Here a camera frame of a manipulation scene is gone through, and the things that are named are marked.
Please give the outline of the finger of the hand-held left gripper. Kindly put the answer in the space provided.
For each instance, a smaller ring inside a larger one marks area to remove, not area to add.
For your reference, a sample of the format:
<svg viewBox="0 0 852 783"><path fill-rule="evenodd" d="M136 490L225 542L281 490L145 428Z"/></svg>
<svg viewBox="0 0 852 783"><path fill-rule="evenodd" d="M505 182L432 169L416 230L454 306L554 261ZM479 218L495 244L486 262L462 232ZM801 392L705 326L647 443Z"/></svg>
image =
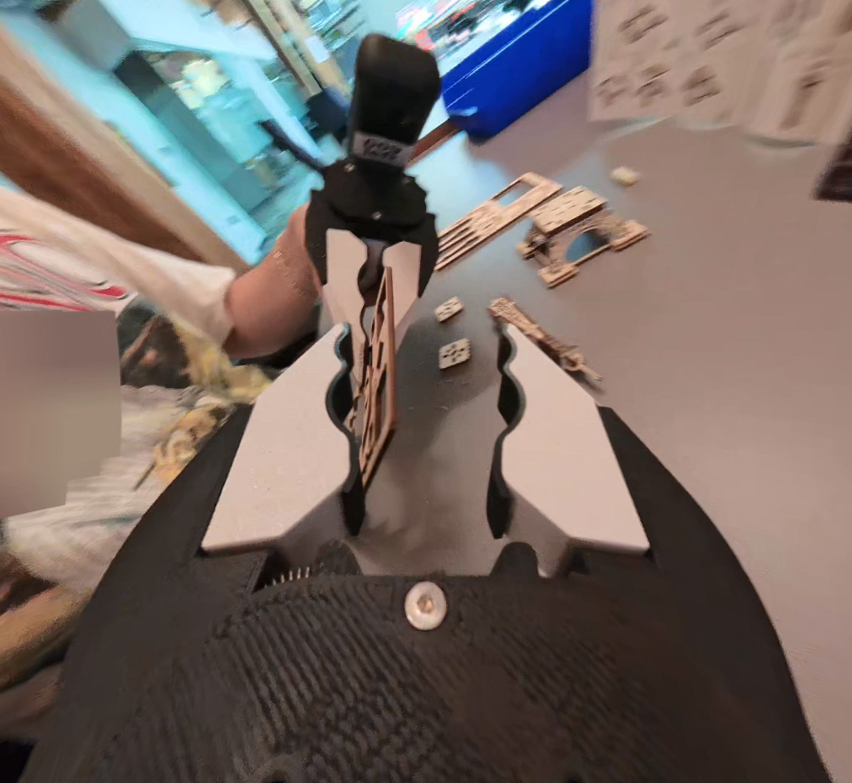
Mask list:
<svg viewBox="0 0 852 783"><path fill-rule="evenodd" d="M395 244L385 250L385 268L391 271L394 331L405 332L411 309L419 300L421 246Z"/></svg>
<svg viewBox="0 0 852 783"><path fill-rule="evenodd" d="M367 245L349 231L339 229L328 230L325 241L325 309L334 324L348 325L353 358L363 359L367 343L363 327L366 301L359 286L359 276L367 264Z"/></svg>

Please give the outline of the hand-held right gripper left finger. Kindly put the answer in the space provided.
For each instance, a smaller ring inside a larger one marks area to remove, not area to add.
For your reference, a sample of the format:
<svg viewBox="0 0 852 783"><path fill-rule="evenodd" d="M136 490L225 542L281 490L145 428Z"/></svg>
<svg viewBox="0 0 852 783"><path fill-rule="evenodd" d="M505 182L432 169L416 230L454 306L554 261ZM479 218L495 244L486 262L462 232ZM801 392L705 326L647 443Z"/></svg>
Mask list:
<svg viewBox="0 0 852 783"><path fill-rule="evenodd" d="M256 550L305 565L366 519L352 405L348 324L337 324L256 399L201 541L206 554Z"/></svg>

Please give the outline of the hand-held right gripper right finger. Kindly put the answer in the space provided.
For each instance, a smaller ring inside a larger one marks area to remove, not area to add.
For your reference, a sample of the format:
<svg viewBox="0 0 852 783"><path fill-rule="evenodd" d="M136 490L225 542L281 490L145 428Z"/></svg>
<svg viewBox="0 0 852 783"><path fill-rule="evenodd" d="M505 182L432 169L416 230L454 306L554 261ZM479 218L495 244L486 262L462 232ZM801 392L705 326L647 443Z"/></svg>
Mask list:
<svg viewBox="0 0 852 783"><path fill-rule="evenodd" d="M650 542L594 398L515 326L499 330L498 435L487 492L493 538L525 543L539 575L578 550L644 557Z"/></svg>

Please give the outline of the wooden sheet with arch cutouts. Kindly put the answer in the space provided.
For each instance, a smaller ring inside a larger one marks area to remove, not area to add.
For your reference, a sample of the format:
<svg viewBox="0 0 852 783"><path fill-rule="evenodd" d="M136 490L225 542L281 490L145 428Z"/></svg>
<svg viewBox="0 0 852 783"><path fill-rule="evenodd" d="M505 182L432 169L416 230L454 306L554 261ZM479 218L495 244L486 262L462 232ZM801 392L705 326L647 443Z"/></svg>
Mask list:
<svg viewBox="0 0 852 783"><path fill-rule="evenodd" d="M359 442L359 471L368 488L396 426L396 342L393 273L383 270L370 334L347 427Z"/></svg>

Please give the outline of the wooden tower model spire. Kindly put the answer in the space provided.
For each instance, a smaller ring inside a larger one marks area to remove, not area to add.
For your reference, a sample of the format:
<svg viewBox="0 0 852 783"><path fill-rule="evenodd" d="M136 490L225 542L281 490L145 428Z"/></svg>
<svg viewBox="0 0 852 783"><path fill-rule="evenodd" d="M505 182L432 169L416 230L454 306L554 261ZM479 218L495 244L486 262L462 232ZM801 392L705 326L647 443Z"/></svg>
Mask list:
<svg viewBox="0 0 852 783"><path fill-rule="evenodd" d="M502 296L491 300L487 312L495 325L509 324L517 328L565 373L582 377L586 383L597 387L603 383L602 375L588 365L578 345L552 335L511 298Z"/></svg>

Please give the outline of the person's left forearm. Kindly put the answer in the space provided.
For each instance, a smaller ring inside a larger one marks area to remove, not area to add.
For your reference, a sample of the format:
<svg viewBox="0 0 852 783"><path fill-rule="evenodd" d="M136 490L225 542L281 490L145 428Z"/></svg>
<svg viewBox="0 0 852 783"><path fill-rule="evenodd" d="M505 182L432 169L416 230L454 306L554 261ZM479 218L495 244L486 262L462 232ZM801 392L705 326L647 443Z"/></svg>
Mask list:
<svg viewBox="0 0 852 783"><path fill-rule="evenodd" d="M231 358L266 358L313 327L321 282L306 245L307 213L307 204L295 210L262 262L229 287L225 306L232 328L223 348Z"/></svg>

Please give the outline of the grey desk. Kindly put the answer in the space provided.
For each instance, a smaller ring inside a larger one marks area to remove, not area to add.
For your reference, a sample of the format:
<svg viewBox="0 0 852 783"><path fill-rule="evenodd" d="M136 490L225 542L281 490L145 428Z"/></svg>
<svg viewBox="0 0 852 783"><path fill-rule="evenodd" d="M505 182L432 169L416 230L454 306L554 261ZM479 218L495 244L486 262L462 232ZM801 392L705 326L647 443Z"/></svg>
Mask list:
<svg viewBox="0 0 852 783"><path fill-rule="evenodd" d="M514 298L578 344L596 393L721 531L773 621L820 755L850 781L850 204L816 200L833 146L740 128L592 123L582 77L503 133L411 172L444 228L526 172L586 186L651 233L548 290L518 224L432 277L398 355L399 422L355 548L379 573L486 569L497 337ZM620 166L642 176L623 188ZM434 309L459 297L439 324ZM445 372L439 348L467 337Z"/></svg>

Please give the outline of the wooden sheet with square hole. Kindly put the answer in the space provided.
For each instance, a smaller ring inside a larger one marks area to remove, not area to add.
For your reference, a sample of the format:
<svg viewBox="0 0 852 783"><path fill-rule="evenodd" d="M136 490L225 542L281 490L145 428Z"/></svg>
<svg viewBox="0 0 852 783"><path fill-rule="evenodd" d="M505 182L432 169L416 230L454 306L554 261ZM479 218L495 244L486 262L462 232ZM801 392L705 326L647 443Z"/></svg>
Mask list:
<svg viewBox="0 0 852 783"><path fill-rule="evenodd" d="M563 191L562 184L525 173L438 234L434 271L444 271L524 220Z"/></svg>

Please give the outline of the person's clothing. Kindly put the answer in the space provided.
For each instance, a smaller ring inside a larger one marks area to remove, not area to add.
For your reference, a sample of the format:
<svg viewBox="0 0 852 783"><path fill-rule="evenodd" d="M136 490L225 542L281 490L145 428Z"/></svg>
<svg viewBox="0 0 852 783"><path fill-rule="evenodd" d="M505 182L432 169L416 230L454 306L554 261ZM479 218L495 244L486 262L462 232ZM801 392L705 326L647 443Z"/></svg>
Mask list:
<svg viewBox="0 0 852 783"><path fill-rule="evenodd" d="M2 693L58 661L83 608L161 493L238 405L270 385L222 349L235 274L136 245L2 188L2 310L109 311L121 451L58 507L2 520Z"/></svg>

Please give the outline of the wooden tower model base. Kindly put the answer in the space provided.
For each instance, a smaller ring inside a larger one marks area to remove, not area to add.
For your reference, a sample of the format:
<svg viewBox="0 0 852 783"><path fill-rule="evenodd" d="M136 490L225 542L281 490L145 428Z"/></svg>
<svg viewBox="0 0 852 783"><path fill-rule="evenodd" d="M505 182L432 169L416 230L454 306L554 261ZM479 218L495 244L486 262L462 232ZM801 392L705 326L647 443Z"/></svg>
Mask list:
<svg viewBox="0 0 852 783"><path fill-rule="evenodd" d="M517 251L536 263L547 289L564 285L595 257L621 252L650 236L644 224L618 217L605 198L583 186L542 203L528 221Z"/></svg>

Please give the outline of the blue plastic container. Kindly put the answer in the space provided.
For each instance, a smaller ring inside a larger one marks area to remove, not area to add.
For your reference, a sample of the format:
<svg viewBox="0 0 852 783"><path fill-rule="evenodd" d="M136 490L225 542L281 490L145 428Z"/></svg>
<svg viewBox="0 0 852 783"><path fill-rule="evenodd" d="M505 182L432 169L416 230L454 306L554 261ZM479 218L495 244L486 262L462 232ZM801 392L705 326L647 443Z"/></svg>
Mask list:
<svg viewBox="0 0 852 783"><path fill-rule="evenodd" d="M470 138L499 134L590 64L595 0L529 9L442 75L449 120Z"/></svg>

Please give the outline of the folded assembly leaflet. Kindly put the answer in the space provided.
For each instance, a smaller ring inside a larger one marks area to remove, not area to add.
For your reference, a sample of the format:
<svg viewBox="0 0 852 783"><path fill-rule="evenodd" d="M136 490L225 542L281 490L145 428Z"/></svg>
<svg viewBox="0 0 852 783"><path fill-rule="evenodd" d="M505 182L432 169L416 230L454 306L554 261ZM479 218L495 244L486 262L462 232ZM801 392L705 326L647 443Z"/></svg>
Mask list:
<svg viewBox="0 0 852 783"><path fill-rule="evenodd" d="M593 121L835 145L850 129L851 0L596 0L589 79Z"/></svg>

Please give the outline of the purple tower model box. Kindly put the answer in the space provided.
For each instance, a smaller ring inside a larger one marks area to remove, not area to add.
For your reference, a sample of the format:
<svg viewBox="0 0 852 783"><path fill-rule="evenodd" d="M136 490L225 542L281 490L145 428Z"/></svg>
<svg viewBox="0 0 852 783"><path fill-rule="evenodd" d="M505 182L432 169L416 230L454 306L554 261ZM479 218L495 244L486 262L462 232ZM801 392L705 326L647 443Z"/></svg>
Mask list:
<svg viewBox="0 0 852 783"><path fill-rule="evenodd" d="M832 154L815 186L814 197L819 201L851 203L851 132Z"/></svg>

